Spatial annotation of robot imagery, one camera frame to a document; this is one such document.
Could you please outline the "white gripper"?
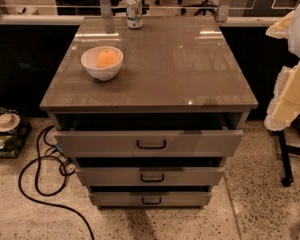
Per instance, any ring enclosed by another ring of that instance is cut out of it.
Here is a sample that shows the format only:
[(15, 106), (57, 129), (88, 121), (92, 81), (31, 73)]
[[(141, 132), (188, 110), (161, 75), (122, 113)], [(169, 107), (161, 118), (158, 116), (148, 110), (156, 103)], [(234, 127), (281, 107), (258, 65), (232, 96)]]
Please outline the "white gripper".
[[(300, 4), (278, 22), (266, 35), (276, 39), (288, 38), (288, 50), (300, 58)], [(268, 130), (281, 131), (300, 114), (300, 62), (293, 68), (283, 66), (278, 74), (264, 125)]]

